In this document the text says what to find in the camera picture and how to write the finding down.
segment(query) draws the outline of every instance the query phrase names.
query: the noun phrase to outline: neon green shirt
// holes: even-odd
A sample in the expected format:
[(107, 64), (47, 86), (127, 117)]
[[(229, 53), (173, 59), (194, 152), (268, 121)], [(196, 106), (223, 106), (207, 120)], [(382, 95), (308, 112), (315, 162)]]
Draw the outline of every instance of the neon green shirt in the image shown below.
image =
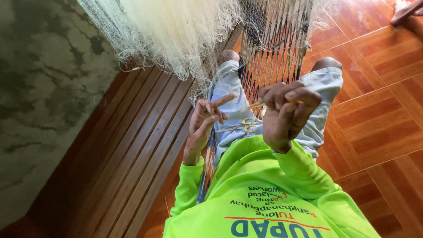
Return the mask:
[(203, 163), (181, 165), (163, 237), (380, 237), (295, 141), (286, 155), (273, 153), (262, 136), (236, 141), (196, 206)]

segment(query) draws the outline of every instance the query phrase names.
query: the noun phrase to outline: orange tile floor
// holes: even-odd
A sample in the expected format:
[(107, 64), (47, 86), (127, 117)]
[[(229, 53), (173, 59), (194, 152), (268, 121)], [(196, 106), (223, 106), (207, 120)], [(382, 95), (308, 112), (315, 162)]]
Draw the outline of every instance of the orange tile floor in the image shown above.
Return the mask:
[[(423, 237), (423, 43), (390, 26), (395, 0), (334, 4), (339, 15), (314, 33), (303, 62), (304, 72), (325, 56), (343, 64), (317, 164), (382, 237)], [(172, 192), (145, 237), (162, 236)]]

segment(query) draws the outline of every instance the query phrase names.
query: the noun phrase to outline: orange underline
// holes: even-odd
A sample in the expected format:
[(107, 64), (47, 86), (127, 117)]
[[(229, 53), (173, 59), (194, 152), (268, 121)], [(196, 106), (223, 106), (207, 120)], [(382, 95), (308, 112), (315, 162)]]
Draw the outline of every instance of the orange underline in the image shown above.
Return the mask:
[(324, 229), (324, 230), (330, 230), (330, 229), (325, 228), (325, 227), (314, 227), (314, 226), (304, 225), (304, 224), (299, 223), (299, 222), (296, 222), (296, 221), (267, 219), (267, 218), (262, 218), (262, 217), (258, 217), (258, 218), (248, 218), (248, 217), (233, 217), (233, 216), (225, 216), (225, 219), (285, 221), (285, 222), (295, 223), (295, 224), (302, 225), (302, 226), (309, 227), (309, 228), (319, 228), (319, 229)]

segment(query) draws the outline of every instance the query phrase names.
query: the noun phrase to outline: fingernail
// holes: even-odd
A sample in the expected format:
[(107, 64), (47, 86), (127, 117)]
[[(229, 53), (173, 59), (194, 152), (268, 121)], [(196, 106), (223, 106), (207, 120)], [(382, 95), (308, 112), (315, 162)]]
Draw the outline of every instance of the fingernail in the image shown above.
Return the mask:
[(295, 97), (295, 92), (289, 92), (285, 94), (286, 99), (293, 99)]
[(293, 112), (295, 110), (295, 108), (297, 107), (296, 104), (294, 103), (290, 103), (287, 107), (286, 107), (286, 112)]

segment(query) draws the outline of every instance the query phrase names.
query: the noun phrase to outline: knee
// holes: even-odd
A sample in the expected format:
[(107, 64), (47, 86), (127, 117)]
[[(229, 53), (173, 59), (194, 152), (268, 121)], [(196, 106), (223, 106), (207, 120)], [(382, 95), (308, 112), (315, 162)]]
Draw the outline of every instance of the knee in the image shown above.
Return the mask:
[(235, 60), (239, 63), (239, 55), (233, 50), (223, 50), (217, 58), (217, 63), (221, 65), (229, 60)]
[(342, 64), (332, 57), (323, 57), (319, 59), (313, 66), (312, 72), (324, 68), (338, 68), (342, 70)]

